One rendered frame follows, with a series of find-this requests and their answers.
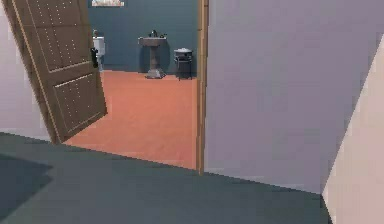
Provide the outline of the wooden door frame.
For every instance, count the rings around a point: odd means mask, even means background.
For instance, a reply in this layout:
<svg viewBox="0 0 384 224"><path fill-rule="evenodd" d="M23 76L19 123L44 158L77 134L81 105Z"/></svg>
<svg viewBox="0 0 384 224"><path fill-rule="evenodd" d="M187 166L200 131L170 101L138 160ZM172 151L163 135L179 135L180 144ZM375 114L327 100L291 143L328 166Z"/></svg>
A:
<svg viewBox="0 0 384 224"><path fill-rule="evenodd" d="M209 0L198 0L196 169L204 173Z"/></svg>

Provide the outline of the framed wall picture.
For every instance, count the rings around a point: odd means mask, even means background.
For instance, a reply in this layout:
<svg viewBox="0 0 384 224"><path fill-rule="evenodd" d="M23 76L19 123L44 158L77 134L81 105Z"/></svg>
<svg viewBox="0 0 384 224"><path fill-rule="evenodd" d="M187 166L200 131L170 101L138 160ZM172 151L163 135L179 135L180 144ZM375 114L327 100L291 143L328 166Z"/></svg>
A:
<svg viewBox="0 0 384 224"><path fill-rule="evenodd" d="M123 7L124 0L91 0L92 7Z"/></svg>

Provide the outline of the grey pedestal sink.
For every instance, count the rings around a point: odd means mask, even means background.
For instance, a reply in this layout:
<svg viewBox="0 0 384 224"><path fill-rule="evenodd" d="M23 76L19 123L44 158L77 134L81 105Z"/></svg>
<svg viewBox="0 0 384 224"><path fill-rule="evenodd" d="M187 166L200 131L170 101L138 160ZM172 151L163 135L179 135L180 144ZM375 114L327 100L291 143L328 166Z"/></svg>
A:
<svg viewBox="0 0 384 224"><path fill-rule="evenodd" d="M156 30L152 30L147 37L139 37L138 44L149 48L150 67L146 74L147 79L162 79L166 76L160 67L158 48L167 42L167 37L160 35Z"/></svg>

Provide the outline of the brown panelled room door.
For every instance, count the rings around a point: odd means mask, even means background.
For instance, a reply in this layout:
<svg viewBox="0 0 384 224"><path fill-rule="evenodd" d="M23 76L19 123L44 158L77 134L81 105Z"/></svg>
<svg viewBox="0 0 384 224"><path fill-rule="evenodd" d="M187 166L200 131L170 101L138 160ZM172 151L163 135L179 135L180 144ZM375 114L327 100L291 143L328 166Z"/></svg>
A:
<svg viewBox="0 0 384 224"><path fill-rule="evenodd" d="M0 0L48 130L61 144L107 114L87 0Z"/></svg>

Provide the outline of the white toilet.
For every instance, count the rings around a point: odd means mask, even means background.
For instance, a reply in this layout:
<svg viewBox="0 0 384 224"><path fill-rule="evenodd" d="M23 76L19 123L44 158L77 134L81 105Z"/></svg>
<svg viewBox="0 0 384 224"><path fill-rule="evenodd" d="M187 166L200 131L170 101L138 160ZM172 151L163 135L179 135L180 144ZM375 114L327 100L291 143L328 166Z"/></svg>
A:
<svg viewBox="0 0 384 224"><path fill-rule="evenodd" d="M93 44L97 50L96 57L98 68L103 71L103 59L105 55L105 38L97 31L93 30Z"/></svg>

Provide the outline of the metal garbage can with holes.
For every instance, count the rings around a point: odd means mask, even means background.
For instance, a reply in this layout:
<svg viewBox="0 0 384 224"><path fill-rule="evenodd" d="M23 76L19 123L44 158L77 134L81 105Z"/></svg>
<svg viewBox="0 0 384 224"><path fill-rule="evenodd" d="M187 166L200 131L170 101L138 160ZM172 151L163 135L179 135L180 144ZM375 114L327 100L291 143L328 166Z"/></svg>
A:
<svg viewBox="0 0 384 224"><path fill-rule="evenodd" d="M179 48L174 51L174 62L176 64L176 76L182 78L192 78L192 59L193 51L187 48Z"/></svg>

